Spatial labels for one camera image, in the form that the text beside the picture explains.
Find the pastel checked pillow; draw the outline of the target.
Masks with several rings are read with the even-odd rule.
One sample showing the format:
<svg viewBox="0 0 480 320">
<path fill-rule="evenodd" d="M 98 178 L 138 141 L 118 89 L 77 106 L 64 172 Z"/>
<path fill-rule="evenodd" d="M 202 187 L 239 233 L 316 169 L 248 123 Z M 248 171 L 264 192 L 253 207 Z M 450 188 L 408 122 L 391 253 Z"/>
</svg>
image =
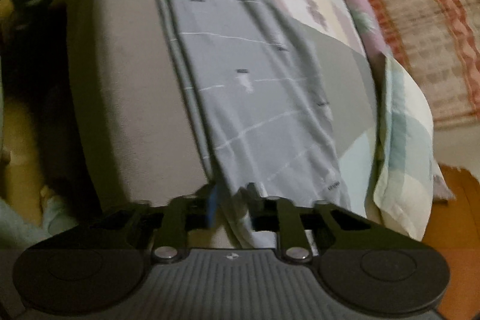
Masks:
<svg viewBox="0 0 480 320">
<path fill-rule="evenodd" d="M 433 202 L 455 195 L 434 159 L 434 123 L 424 94 L 393 57 L 385 60 L 373 202 L 386 227 L 421 241 Z"/>
</svg>

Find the pastel colour-block bed sheet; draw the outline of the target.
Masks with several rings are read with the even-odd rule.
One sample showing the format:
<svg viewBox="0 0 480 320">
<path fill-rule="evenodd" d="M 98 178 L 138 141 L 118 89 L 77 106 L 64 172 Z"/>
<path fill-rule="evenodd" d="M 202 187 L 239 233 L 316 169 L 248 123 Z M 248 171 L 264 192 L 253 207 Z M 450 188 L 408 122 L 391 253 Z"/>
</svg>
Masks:
<svg viewBox="0 0 480 320">
<path fill-rule="evenodd" d="M 349 209 L 378 221 L 373 201 L 377 92 L 344 0 L 276 0 L 320 63 Z M 164 205 L 216 180 L 199 153 L 158 0 L 67 0 L 70 80 L 89 173 L 103 209 Z M 221 204 L 199 247 L 245 246 Z"/>
</svg>

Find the light blue patterned garment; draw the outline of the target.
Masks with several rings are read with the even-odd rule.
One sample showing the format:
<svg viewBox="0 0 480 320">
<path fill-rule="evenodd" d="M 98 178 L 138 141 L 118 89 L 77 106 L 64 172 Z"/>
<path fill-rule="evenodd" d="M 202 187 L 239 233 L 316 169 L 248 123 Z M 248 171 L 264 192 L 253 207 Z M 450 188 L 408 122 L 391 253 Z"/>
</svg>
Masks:
<svg viewBox="0 0 480 320">
<path fill-rule="evenodd" d="M 239 190 L 349 207 L 320 63 L 276 0 L 158 0 L 202 163 L 247 247 L 274 245 Z"/>
</svg>

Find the red patterned woven mat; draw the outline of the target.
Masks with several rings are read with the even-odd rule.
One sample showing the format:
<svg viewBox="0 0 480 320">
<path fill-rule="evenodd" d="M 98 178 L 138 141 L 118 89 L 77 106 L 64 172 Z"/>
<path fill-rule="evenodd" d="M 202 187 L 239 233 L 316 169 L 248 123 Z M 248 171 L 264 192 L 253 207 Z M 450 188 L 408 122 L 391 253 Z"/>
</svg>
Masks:
<svg viewBox="0 0 480 320">
<path fill-rule="evenodd" d="M 479 0 L 368 0 L 437 128 L 479 121 Z"/>
</svg>

